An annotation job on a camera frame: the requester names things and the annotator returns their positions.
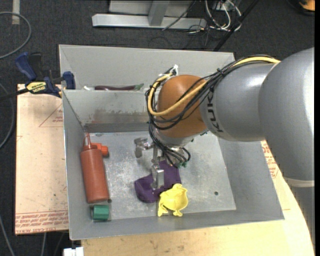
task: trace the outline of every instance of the yellow cable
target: yellow cable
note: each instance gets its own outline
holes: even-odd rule
[[[243,64],[243,63],[247,63],[247,62],[279,63],[280,60],[277,60],[275,58],[270,58],[270,57],[263,57],[263,56],[249,57],[249,58],[245,58],[243,60],[240,60],[239,62],[235,63],[232,67]]]
[[[234,65],[232,65],[232,67],[235,67],[237,65],[247,63],[247,62],[256,62],[256,61],[263,61],[263,62],[268,62],[268,63],[279,63],[280,62],[279,60],[277,60],[275,58],[257,56],[257,57],[249,57],[249,58],[245,58],[243,60],[240,60],[239,62],[236,62]],[[153,111],[152,106],[151,106],[152,95],[154,94],[157,85],[168,77],[170,77],[170,75],[168,75],[168,74],[160,77],[159,79],[157,79],[155,81],[155,83],[151,87],[150,94],[148,97],[148,110],[149,110],[150,114],[153,116],[159,117],[159,116],[164,116],[164,115],[170,113],[171,111],[173,111],[177,107],[179,107],[182,103],[184,103],[186,100],[188,100],[190,97],[195,95],[198,91],[200,91],[207,84],[207,81],[205,81],[204,83],[200,84],[196,89],[194,89],[193,91],[191,91],[187,95],[185,95],[182,99],[180,99],[178,102],[176,102],[171,107],[169,107],[166,110],[161,111],[161,112],[155,112],[155,111]]]

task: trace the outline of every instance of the wire bundle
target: wire bundle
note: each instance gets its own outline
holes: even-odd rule
[[[232,10],[227,10],[226,3],[232,6]],[[208,1],[204,1],[204,19],[207,21],[206,26],[201,26],[199,24],[192,25],[186,32],[189,36],[198,36],[201,37],[202,46],[206,47],[210,40],[220,40],[223,38],[224,34],[230,32],[234,27],[233,31],[238,31],[241,28],[241,22],[239,17],[242,16],[239,8],[231,0],[222,1],[216,3],[215,7],[210,10]],[[218,22],[221,19],[221,14],[223,13],[224,19],[227,18],[227,22],[220,24]],[[191,43],[194,37],[187,43],[184,48]]]
[[[150,86],[150,89],[146,91],[145,93],[145,100],[147,103],[147,112],[149,115],[149,134],[150,137],[153,140],[153,143],[162,151],[162,154],[164,157],[166,157],[169,162],[174,165],[174,163],[171,161],[170,156],[175,158],[178,163],[183,164],[190,160],[191,155],[190,153],[182,147],[181,149],[185,151],[188,154],[188,158],[185,158],[182,154],[178,153],[176,150],[164,145],[161,143],[159,139],[157,139],[155,132],[156,130],[168,130],[175,125],[177,125],[180,121],[187,119],[200,105],[201,103],[206,99],[208,94],[211,92],[213,93],[215,88],[218,86],[220,81],[229,73],[234,71],[235,69],[238,69],[242,66],[254,64],[254,63],[278,63],[279,60],[268,56],[268,55],[254,55],[249,57],[243,57],[236,61],[233,61],[232,63],[224,66],[221,69],[217,69],[217,71],[211,75],[201,77],[196,82],[192,84],[192,86],[178,99],[178,101],[167,108],[164,111],[157,112],[156,107],[157,103],[155,100],[155,93],[157,89],[159,89],[166,81],[172,76],[176,75],[175,68],[169,69],[165,74],[162,74],[152,86]],[[179,112],[174,117],[165,119],[164,115],[172,112],[177,107],[181,106],[183,103],[185,103],[187,100],[189,102],[185,104],[184,109]],[[185,116],[186,112],[195,106],[197,106],[192,110],[190,114]]]

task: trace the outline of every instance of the yellow object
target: yellow object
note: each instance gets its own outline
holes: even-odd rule
[[[300,1],[299,4],[308,11],[314,12],[316,10],[316,0]]]
[[[172,210],[174,216],[181,217],[183,214],[180,210],[188,205],[187,190],[181,184],[174,184],[171,189],[160,194],[158,216],[167,214],[168,210]]]
[[[267,62],[267,63],[279,63],[280,62],[279,60],[277,60],[275,58],[271,58],[271,57],[267,57],[267,56],[256,56],[256,57],[248,57],[248,58],[242,59],[242,60],[236,62],[234,65],[232,65],[232,67],[235,67],[239,64],[248,63],[248,62],[256,62],[256,61]],[[148,106],[147,107],[148,107],[150,114],[153,116],[159,117],[159,116],[164,116],[164,115],[170,113],[171,111],[173,111],[177,107],[179,107],[182,103],[184,103],[187,99],[194,96],[197,92],[199,92],[207,84],[207,81],[200,84],[196,89],[189,92],[182,99],[180,99],[177,103],[170,106],[166,110],[164,110],[162,112],[155,112],[155,111],[153,111],[152,106],[151,106],[151,99],[153,97],[153,94],[155,93],[158,84],[160,82],[162,82],[163,80],[169,78],[170,76],[172,76],[172,74],[166,74],[166,75],[160,77],[159,79],[157,79],[155,81],[155,83],[151,87],[150,94],[148,96]]]

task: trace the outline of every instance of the green object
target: green object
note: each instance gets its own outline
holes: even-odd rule
[[[95,204],[92,207],[92,219],[94,221],[107,221],[109,218],[109,205]]]
[[[134,87],[134,91],[140,91],[140,89],[144,86],[144,83],[136,84]]]

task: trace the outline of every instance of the cardboard sheet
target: cardboard sheet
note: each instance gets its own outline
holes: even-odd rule
[[[17,97],[15,234],[69,228],[62,99]]]

